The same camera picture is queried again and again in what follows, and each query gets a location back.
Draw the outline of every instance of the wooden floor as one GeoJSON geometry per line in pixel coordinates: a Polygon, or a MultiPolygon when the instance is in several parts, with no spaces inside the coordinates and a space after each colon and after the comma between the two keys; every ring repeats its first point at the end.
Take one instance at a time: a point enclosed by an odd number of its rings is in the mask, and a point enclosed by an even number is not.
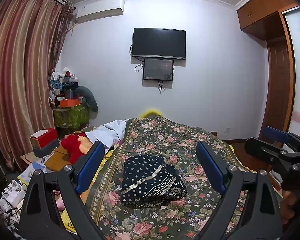
{"type": "Polygon", "coordinates": [[[268,164],[252,157],[251,155],[247,154],[244,149],[245,143],[232,143],[231,145],[234,148],[235,156],[240,160],[243,166],[248,167],[251,170],[259,171],[261,169],[267,170],[268,164]]]}

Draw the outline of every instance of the television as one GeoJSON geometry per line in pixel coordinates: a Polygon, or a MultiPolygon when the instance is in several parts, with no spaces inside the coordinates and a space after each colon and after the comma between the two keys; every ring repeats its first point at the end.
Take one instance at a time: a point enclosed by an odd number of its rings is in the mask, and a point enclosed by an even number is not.
{"type": "Polygon", "coordinates": [[[163,57],[186,59],[186,31],[134,28],[133,57],[163,57]]]}
{"type": "Polygon", "coordinates": [[[143,79],[172,81],[173,60],[145,58],[143,64],[143,79]]]}

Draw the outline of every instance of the air conditioner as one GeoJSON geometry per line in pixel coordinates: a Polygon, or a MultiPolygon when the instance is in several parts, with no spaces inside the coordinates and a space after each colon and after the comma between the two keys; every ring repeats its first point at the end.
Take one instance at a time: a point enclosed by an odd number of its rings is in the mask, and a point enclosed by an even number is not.
{"type": "Polygon", "coordinates": [[[123,14],[124,0],[101,0],[80,6],[77,13],[79,23],[123,14]]]}

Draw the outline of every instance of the bed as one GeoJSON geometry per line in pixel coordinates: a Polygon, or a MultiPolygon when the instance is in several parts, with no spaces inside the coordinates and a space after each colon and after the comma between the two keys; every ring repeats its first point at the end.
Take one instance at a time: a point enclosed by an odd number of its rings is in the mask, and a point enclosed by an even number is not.
{"type": "MultiPolygon", "coordinates": [[[[197,235],[220,198],[196,158],[199,141],[207,142],[228,164],[247,171],[228,144],[204,129],[174,123],[162,116],[127,122],[123,143],[113,151],[85,193],[85,206],[108,240],[191,239],[197,235]],[[138,154],[163,155],[178,171],[188,195],[159,208],[122,206],[124,161],[138,154]]],[[[238,223],[245,198],[246,192],[242,191],[226,233],[238,223]]]]}

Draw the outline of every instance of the folded patterned clothing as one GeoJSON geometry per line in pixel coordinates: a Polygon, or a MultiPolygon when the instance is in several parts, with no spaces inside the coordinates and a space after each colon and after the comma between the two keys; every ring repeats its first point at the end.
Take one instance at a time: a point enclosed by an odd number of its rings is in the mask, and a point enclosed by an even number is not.
{"type": "Polygon", "coordinates": [[[167,206],[187,194],[177,171],[162,156],[136,155],[124,164],[121,202],[131,208],[167,206]]]}

